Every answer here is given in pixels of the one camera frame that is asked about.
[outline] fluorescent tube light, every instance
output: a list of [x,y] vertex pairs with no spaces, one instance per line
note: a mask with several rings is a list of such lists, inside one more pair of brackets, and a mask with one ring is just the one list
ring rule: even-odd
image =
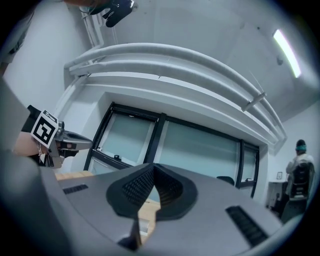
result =
[[292,51],[289,43],[287,42],[284,35],[281,33],[281,31],[278,29],[274,35],[273,38],[276,40],[276,42],[281,47],[282,51],[284,52],[286,58],[288,59],[291,68],[293,70],[294,76],[298,78],[301,75],[301,70],[298,64],[298,61],[294,55],[294,52]]

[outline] metal bracket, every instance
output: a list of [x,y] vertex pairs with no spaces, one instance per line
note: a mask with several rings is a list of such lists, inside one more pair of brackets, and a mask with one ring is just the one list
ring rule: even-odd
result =
[[250,109],[252,106],[254,106],[256,103],[258,103],[259,101],[261,101],[264,97],[266,97],[266,93],[260,93],[258,96],[256,96],[255,98],[253,98],[253,100],[251,102],[249,102],[247,105],[243,106],[241,108],[242,112],[247,111],[248,109]]

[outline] black window frame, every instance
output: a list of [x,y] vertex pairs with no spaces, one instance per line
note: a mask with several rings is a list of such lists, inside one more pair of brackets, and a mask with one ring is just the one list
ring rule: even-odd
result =
[[[246,188],[246,187],[252,187],[251,197],[254,197],[257,181],[258,181],[258,174],[259,174],[259,158],[260,158],[260,150],[259,146],[253,145],[249,142],[244,141],[243,139],[236,138],[234,136],[225,134],[221,131],[217,131],[193,122],[185,121],[176,117],[168,116],[165,113],[157,113],[152,112],[136,107],[131,107],[127,105],[117,104],[115,102],[112,102],[106,111],[105,115],[102,118],[102,121],[94,135],[92,148],[89,150],[89,153],[87,155],[84,170],[89,169],[89,165],[91,162],[92,157],[100,160],[101,162],[110,165],[118,170],[122,170],[128,167],[131,167],[130,164],[127,164],[125,162],[122,162],[119,159],[110,157],[103,152],[98,150],[99,144],[101,142],[101,139],[107,129],[107,126],[110,122],[110,119],[113,114],[119,114],[124,116],[130,116],[135,117],[143,120],[148,120],[154,122],[154,128],[151,134],[151,138],[149,141],[148,148],[146,150],[146,154],[144,157],[143,163],[153,163],[156,152],[159,146],[160,137],[164,128],[164,124],[166,121],[173,122],[179,125],[187,126],[190,128],[194,128],[209,134],[213,134],[215,136],[219,136],[228,140],[232,140],[234,142],[239,143],[240,152],[239,152],[239,167],[238,167],[238,173],[235,180],[235,187],[240,188]],[[255,152],[255,170],[254,170],[254,178],[250,181],[242,181],[242,174],[243,174],[243,168],[244,168],[244,156],[245,156],[245,149],[248,149],[250,151]]]

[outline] wooden table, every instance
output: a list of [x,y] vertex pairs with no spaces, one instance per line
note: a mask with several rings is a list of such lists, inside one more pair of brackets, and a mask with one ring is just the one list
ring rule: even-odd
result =
[[[87,170],[68,172],[68,173],[56,173],[55,177],[58,181],[67,179],[76,179],[93,176],[93,174]],[[152,234],[156,227],[156,211],[159,210],[160,203],[147,199],[138,212],[139,219],[149,221],[147,228],[147,235],[141,235],[141,242],[144,243],[148,237]]]

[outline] desk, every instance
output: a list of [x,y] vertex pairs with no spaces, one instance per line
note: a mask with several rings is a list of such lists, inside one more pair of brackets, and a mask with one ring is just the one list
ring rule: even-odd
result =
[[[58,181],[67,179],[76,179],[93,176],[93,174],[87,170],[68,172],[68,173],[56,173],[55,177]],[[144,244],[148,237],[152,234],[156,227],[156,211],[160,209],[160,203],[147,199],[138,212],[139,219],[149,221],[147,228],[147,235],[141,235],[141,242]]]

